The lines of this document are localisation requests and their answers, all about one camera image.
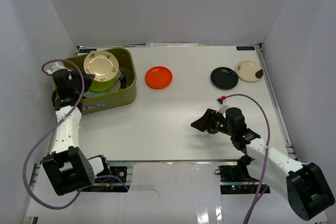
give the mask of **wire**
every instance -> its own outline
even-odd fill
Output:
[[[267,190],[269,189],[269,186],[265,186],[263,191],[259,194],[257,202],[260,200],[260,198],[262,197],[262,195],[264,195],[265,192],[267,192]]]
[[[109,180],[109,178],[107,178],[107,179],[105,179],[105,180],[100,180],[100,179],[97,179],[99,182],[102,182],[102,183],[104,183],[104,182],[106,182],[106,181],[108,181]]]
[[[127,187],[127,185],[125,185],[125,183],[120,178],[118,178],[117,176],[114,176],[114,175],[102,175],[102,176],[98,176],[96,178],[97,179],[101,179],[101,178],[115,178],[117,181],[119,181],[122,184],[122,186],[124,188],[126,188],[127,191],[129,190],[128,187]]]
[[[101,157],[101,155],[96,155],[96,156],[90,157],[90,158],[88,158],[88,160],[90,160],[90,159],[94,159],[94,158],[96,158],[96,157]]]
[[[256,182],[255,181],[253,181],[252,182],[252,184],[251,185],[249,185],[249,188],[252,188],[254,185],[256,184]]]
[[[49,205],[45,202],[43,202],[42,200],[40,200],[39,198],[37,198],[37,196],[33,193],[33,191],[31,190],[31,188],[29,187],[29,183],[27,181],[27,165],[28,165],[28,161],[30,159],[30,157],[32,156],[34,150],[36,150],[36,148],[62,123],[64,122],[64,120],[75,110],[75,108],[79,105],[82,97],[83,97],[83,94],[84,94],[84,77],[83,77],[83,74],[82,72],[80,71],[79,67],[77,65],[75,65],[73,62],[69,61],[69,60],[63,60],[63,59],[58,59],[58,60],[50,60],[50,61],[47,61],[46,63],[44,63],[42,65],[42,72],[43,73],[47,73],[45,70],[44,70],[44,67],[49,64],[49,63],[52,63],[52,62],[57,62],[57,61],[63,61],[63,62],[67,62],[67,63],[70,63],[72,64],[75,69],[79,72],[79,75],[80,75],[80,80],[81,80],[81,84],[82,84],[82,89],[81,89],[81,92],[80,92],[80,95],[78,97],[78,100],[77,102],[75,103],[75,105],[73,106],[73,108],[64,116],[64,118],[62,118],[58,123],[56,123],[46,134],[44,134],[39,141],[37,141],[37,143],[33,146],[33,148],[29,151],[25,161],[24,161],[24,164],[23,164],[23,170],[22,170],[22,178],[23,178],[23,184],[28,192],[28,194],[31,196],[31,198],[33,198],[33,200],[35,200],[36,202],[38,202],[39,204],[41,204],[42,206],[46,207],[46,208],[49,208],[49,209],[53,209],[53,210],[61,210],[61,209],[65,209],[67,208],[68,206],[70,206],[72,203],[75,202],[75,200],[78,198],[79,194],[80,194],[80,191],[75,195],[75,197],[69,202],[67,203],[66,205],[64,206],[61,206],[61,207],[55,207],[55,206],[52,206],[52,205]]]
[[[229,97],[246,97],[246,98],[252,100],[260,108],[261,112],[264,115],[264,118],[265,118],[265,121],[266,121],[266,125],[267,125],[267,140],[266,140],[266,149],[265,149],[264,164],[262,166],[261,176],[260,176],[260,180],[259,180],[259,185],[258,185],[256,194],[254,196],[252,205],[251,205],[250,209],[247,211],[246,216],[245,216],[244,221],[243,221],[243,224],[247,224],[248,221],[249,221],[249,219],[250,219],[250,217],[251,217],[251,214],[252,214],[252,211],[254,209],[254,206],[256,205],[256,203],[258,202],[258,200],[260,199],[260,198],[258,198],[258,196],[259,196],[261,185],[263,183],[265,172],[266,172],[266,165],[267,165],[267,158],[268,158],[268,146],[269,146],[269,141],[270,141],[271,130],[270,130],[269,122],[268,122],[267,115],[266,115],[264,109],[261,107],[261,105],[255,99],[253,99],[252,97],[250,97],[248,95],[245,95],[245,94],[230,94],[230,95],[228,95],[225,98],[229,98]]]
[[[114,182],[116,182],[115,178],[112,181],[110,181],[109,184],[112,185]]]

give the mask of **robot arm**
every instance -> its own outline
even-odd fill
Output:
[[[236,149],[245,154],[237,162],[239,175],[245,179],[260,178],[268,147],[257,133],[247,128],[240,109],[227,108],[223,105],[218,111],[207,109],[191,126],[209,134],[221,132],[231,136]],[[274,148],[269,148],[264,182],[287,199],[303,220],[310,220],[335,204],[328,183],[316,164],[303,164]]]
[[[48,73],[53,77],[56,85],[52,103],[59,122],[78,100],[81,81],[77,73],[60,63],[54,64],[52,71]],[[90,74],[84,74],[85,91],[90,87],[93,77]],[[42,161],[43,168],[59,196],[93,185],[95,177],[109,169],[104,156],[87,159],[80,150],[78,131],[81,116],[80,103],[56,128],[51,139],[51,151]]]

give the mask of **olive green tray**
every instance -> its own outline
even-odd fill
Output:
[[[119,90],[111,94],[107,93],[98,97],[84,98],[82,103],[83,115],[132,103],[137,96],[137,89],[135,86],[136,74],[131,53],[122,47],[115,47],[105,51],[110,52],[117,58],[119,62],[119,69],[126,75],[130,85],[126,89]],[[75,56],[68,58],[67,60],[72,61],[80,68],[80,70],[84,71],[83,63],[87,55],[88,54]],[[69,69],[73,68],[69,63],[65,62],[64,65]]]

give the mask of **white wall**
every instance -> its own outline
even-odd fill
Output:
[[[336,0],[287,0],[265,40],[266,64],[298,157],[336,196]],[[336,223],[336,207],[326,211]]]
[[[51,0],[75,45],[263,42],[286,0]]]
[[[74,54],[75,47],[50,0],[0,0],[0,7],[0,218],[15,224],[27,199],[23,161],[55,122],[52,80],[40,66]],[[39,158],[41,149],[29,177]]]

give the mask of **label sticker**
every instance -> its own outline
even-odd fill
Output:
[[[96,104],[96,105],[91,105],[91,106],[83,106],[82,107],[82,110],[84,111],[84,110],[91,110],[91,109],[95,109],[95,108],[99,108],[99,107],[103,107],[103,106],[105,106],[106,105],[106,103],[99,103],[99,104]]]
[[[254,51],[254,47],[236,47],[237,51]]]
[[[88,48],[88,49],[80,49],[78,51],[79,54],[89,54],[91,53],[92,51],[97,51],[96,48]]]

